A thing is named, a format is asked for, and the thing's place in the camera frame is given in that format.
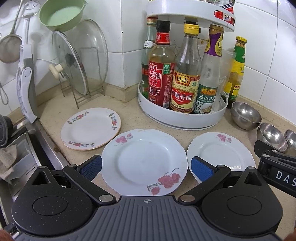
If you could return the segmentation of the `black round sink object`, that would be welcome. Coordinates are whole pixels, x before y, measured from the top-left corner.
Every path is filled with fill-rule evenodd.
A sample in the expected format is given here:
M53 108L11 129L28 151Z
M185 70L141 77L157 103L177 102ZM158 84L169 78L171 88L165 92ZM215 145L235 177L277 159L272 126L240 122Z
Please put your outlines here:
M0 115L0 147L7 145L13 134L13 123L8 116Z

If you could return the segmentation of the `purple label fish sauce bottle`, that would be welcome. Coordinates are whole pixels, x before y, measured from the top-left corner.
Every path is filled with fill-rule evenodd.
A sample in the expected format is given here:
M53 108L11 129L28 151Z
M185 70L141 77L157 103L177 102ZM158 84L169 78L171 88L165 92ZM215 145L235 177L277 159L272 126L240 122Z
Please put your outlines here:
M209 39L202 59L201 78L193 109L195 114L211 112L219 85L224 28L210 25Z

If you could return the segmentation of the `beige dish cloth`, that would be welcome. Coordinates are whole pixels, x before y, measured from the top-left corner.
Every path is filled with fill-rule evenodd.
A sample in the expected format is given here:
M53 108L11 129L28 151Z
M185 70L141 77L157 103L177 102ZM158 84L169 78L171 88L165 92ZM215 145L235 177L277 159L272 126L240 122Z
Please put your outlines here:
M13 164L16 161L17 150L16 145L12 145L6 148L1 148L1 179L11 184L9 176L13 173Z

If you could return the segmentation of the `clear plastic bag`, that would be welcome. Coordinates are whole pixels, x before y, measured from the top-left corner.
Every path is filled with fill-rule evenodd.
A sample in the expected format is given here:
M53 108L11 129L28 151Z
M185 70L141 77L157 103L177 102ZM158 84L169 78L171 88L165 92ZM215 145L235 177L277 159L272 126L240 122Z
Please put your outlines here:
M217 89L217 94L214 100L214 104L212 107L212 111L219 110L219 100L226 85L226 82L230 76L230 71L232 67L232 62L235 59L236 54L234 53L233 48L223 49L222 50L222 58L221 58L221 68L220 68L220 78Z

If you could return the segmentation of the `small white pink-flower plate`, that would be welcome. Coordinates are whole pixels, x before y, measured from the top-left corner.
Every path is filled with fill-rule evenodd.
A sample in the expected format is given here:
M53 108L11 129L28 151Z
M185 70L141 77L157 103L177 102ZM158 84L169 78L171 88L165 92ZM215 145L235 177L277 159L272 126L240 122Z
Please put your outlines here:
M197 182L201 183L209 177L210 172L200 174L201 165L194 157L200 157L214 167L225 165L232 171L244 171L249 166L256 166L251 152L239 140L225 133L203 133L188 146L189 170Z

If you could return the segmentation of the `metal lid rack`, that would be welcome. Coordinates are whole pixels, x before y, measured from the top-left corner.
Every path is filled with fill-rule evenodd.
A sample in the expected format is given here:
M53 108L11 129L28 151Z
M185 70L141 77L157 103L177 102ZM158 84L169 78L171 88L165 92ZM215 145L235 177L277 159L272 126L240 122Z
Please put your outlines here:
M72 91L78 108L86 100L104 94L108 53L98 47L82 47L78 50L68 45L59 47L59 78L67 81L65 86L61 86L62 93Z

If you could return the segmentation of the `steel sink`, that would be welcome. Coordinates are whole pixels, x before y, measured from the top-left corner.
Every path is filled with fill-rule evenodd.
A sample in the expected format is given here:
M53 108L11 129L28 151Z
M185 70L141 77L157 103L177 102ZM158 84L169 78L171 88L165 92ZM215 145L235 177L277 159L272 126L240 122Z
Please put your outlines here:
M61 170L69 164L38 120L24 119L15 125L10 144L17 149L15 173L10 183L1 180L1 227L13 221L12 205L38 166Z

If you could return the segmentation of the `white grey hanging tool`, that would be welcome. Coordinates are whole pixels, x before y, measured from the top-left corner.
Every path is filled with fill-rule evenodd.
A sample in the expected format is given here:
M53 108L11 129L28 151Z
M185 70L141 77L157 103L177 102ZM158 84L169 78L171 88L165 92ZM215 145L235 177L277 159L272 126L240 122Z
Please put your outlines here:
M24 20L23 36L20 46L20 61L16 74L18 101L23 115L30 123L34 123L39 117L35 92L33 53L32 47L28 43L30 18L34 15L36 13L32 9L24 10L22 14Z

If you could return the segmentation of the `floral plate orange rim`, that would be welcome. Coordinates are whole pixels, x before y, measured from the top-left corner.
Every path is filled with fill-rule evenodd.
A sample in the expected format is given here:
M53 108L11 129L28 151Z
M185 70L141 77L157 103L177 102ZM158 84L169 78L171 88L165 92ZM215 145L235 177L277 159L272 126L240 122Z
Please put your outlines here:
M63 144L77 151L93 150L107 144L121 128L118 113L108 108L89 108L71 116L63 124Z

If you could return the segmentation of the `white two-tier turntable rack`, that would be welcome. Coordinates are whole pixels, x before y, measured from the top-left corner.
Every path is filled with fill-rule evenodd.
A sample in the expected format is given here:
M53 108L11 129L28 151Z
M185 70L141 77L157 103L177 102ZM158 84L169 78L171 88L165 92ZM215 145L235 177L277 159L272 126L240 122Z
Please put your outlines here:
M235 29L234 1L149 1L138 103L151 119L203 130L223 117L235 54L222 48Z

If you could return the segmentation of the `red white seasoning packet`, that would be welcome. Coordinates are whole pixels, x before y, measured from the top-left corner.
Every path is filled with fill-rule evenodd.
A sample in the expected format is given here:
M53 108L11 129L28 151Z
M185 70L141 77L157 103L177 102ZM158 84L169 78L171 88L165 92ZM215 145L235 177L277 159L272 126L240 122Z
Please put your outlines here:
M223 8L225 11L218 11L216 10L214 12L214 16L218 19L221 19L231 25L235 24L235 20L233 17L231 17L229 14L226 13L226 11L230 12L231 14L234 14L234 0L217 0L214 1L215 6Z

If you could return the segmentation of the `glass pot lid with knob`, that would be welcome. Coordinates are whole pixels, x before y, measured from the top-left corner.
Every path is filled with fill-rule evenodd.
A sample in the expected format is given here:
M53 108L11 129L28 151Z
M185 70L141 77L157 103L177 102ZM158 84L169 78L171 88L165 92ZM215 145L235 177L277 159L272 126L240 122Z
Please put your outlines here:
M60 76L67 77L79 94L86 95L88 92L86 72L73 45L60 31L53 32L52 44L58 57L58 64L49 64L49 70L57 80Z

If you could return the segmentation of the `green plastic bowl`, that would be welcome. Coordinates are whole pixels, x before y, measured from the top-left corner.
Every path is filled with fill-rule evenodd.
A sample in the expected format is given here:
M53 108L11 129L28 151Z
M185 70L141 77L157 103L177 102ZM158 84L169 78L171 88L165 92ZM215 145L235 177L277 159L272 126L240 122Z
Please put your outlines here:
M48 0L39 11L39 20L51 31L66 32L79 23L87 4L83 0Z

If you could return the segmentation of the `large white pink-flower plate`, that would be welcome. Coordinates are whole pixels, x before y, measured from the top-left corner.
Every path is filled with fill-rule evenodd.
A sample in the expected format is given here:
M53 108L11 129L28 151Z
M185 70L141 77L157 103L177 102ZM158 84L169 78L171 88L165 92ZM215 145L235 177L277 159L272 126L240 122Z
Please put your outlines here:
M102 177L122 196L159 196L174 192L188 170L187 155L171 135L135 129L110 141L102 152Z

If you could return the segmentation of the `mesh strainer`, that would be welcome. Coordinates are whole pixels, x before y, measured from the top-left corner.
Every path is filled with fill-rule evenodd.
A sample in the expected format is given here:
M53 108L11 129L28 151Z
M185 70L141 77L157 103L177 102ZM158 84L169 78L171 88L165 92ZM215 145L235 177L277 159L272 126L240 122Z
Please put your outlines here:
M18 61L20 57L19 50L22 44L22 39L15 33L15 28L22 5L23 0L20 1L18 6L10 34L1 39L0 42L0 58L3 63L14 63Z

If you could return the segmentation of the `green glass bottle behind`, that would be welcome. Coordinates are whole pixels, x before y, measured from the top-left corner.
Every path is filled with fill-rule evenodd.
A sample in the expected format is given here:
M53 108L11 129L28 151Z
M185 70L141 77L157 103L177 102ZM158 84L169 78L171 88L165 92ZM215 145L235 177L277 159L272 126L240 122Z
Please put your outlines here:
M148 98L148 90L149 90L149 53L156 43L156 25L157 25L157 17L148 17L147 18L147 36L144 42L143 50L142 50L142 81L140 86L140 92L145 98Z

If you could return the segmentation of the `yellow cap vinegar bottle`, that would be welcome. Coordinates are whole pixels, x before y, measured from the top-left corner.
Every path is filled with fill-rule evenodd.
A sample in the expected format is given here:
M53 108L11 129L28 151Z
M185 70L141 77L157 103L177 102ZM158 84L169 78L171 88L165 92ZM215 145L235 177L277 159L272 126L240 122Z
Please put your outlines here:
M170 102L170 108L181 113L191 113L196 100L201 74L198 35L198 24L186 21L184 39L175 60Z

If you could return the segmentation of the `steel bowl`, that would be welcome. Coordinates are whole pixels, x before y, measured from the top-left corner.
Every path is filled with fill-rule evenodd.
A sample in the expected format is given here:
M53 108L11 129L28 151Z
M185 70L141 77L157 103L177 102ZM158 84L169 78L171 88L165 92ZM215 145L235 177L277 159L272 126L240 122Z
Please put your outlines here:
M286 130L284 137L287 141L289 149L296 149L296 133L292 130Z
M256 136L258 140L270 145L277 151L285 152L288 148L284 135L272 124L261 123Z
M233 102L230 113L234 123L246 131L258 128L262 121L260 113L244 102Z

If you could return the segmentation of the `red label soy sauce bottle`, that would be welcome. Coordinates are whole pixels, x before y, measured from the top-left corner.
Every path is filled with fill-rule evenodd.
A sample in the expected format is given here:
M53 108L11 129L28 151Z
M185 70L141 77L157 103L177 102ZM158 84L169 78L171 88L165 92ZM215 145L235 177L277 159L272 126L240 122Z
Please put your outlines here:
M156 44L149 53L148 99L150 102L169 108L171 85L176 55L170 46L170 21L158 20Z

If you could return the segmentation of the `green yellow label oil bottle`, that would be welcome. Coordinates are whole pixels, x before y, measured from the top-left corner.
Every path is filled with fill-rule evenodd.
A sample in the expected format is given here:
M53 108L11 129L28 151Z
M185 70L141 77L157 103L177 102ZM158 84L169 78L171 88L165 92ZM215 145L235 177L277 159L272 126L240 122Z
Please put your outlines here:
M236 44L234 47L235 58L232 61L230 76L224 87L224 92L226 93L228 99L227 108L231 108L233 102L236 101L241 87L245 67L246 43L247 39L240 36L236 37Z

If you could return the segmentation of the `large glass lid behind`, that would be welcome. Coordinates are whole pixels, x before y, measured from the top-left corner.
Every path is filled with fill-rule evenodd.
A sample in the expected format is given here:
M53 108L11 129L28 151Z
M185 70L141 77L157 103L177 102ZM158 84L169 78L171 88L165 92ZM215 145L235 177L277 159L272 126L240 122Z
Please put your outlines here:
M69 33L75 54L70 61L71 83L81 95L86 95L104 84L108 72L107 43L99 25L91 19L82 20Z

